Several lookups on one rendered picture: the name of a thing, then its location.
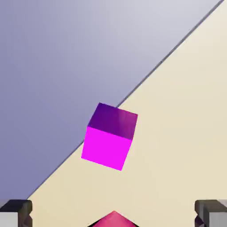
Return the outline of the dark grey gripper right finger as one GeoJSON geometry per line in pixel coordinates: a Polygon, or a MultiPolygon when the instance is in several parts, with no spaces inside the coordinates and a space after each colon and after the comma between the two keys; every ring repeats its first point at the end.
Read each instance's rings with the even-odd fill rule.
{"type": "Polygon", "coordinates": [[[227,199],[196,200],[195,227],[227,227],[227,199]]]}

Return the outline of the small magenta cube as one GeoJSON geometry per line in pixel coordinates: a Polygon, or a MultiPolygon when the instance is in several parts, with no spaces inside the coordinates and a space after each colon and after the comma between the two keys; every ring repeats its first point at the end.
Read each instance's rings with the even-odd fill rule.
{"type": "Polygon", "coordinates": [[[138,115],[99,103],[86,129],[82,159],[121,171],[138,115]]]}

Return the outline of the small pink cube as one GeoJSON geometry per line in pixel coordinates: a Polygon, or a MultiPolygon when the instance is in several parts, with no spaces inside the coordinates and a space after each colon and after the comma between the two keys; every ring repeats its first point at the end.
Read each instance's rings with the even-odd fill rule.
{"type": "Polygon", "coordinates": [[[122,216],[116,211],[112,211],[88,227],[139,227],[131,220],[122,216]]]}

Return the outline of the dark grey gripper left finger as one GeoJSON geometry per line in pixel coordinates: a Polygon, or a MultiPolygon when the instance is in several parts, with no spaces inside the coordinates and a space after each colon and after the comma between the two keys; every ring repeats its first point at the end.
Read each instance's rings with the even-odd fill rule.
{"type": "Polygon", "coordinates": [[[9,200],[0,208],[0,227],[33,227],[31,200],[9,200]]]}

